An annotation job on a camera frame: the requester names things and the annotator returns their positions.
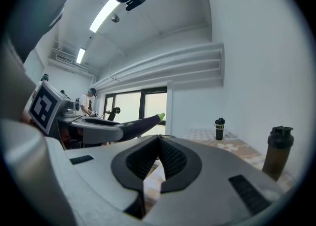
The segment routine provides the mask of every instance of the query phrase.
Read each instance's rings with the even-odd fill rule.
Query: green tip
[[[157,114],[160,118],[160,121],[162,121],[164,119],[165,113],[159,113]]]

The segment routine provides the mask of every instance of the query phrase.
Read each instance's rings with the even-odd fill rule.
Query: window
[[[118,94],[115,97],[115,106],[120,108],[120,113],[115,116],[119,123],[138,120],[140,92]]]
[[[107,120],[113,108],[119,107],[120,113],[114,121],[119,123],[148,118],[158,113],[165,113],[167,109],[167,88],[155,88],[129,91],[106,95],[104,118]],[[166,116],[158,125],[142,136],[164,135]]]

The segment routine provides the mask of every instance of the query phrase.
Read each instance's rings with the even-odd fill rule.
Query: fluorescent light
[[[90,30],[96,33],[96,31],[98,31],[99,27],[102,25],[103,21],[112,13],[112,11],[114,11],[114,9],[118,5],[118,1],[109,0],[93,21],[92,25],[90,26]]]
[[[81,63],[81,60],[82,60],[82,58],[83,58],[83,55],[84,55],[84,53],[85,53],[85,49],[84,48],[80,48],[80,50],[79,50],[79,54],[78,54],[78,57],[77,57],[77,63]]]

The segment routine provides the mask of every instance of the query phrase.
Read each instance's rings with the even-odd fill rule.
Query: window frame
[[[104,102],[103,119],[105,118],[105,114],[110,114],[113,111],[113,108],[115,107],[116,95],[129,94],[129,93],[135,93],[135,92],[140,92],[141,93],[140,94],[140,102],[139,102],[139,115],[138,115],[138,119],[140,120],[140,119],[144,119],[144,116],[145,116],[145,99],[146,99],[146,95],[167,93],[167,87],[150,88],[150,89],[142,89],[142,90],[131,90],[131,91],[107,94],[105,96],[105,102]],[[107,101],[108,101],[108,98],[110,98],[110,97],[113,98],[111,112],[106,111],[106,109],[107,109]],[[166,126],[166,121],[161,121],[160,123],[158,123],[158,125]]]

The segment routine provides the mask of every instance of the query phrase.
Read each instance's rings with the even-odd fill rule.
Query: black water bottle
[[[293,128],[275,127],[268,137],[268,151],[262,171],[275,181],[280,177],[294,142]]]
[[[219,118],[215,121],[214,126],[216,127],[216,140],[223,140],[224,124],[225,120],[223,118]]]

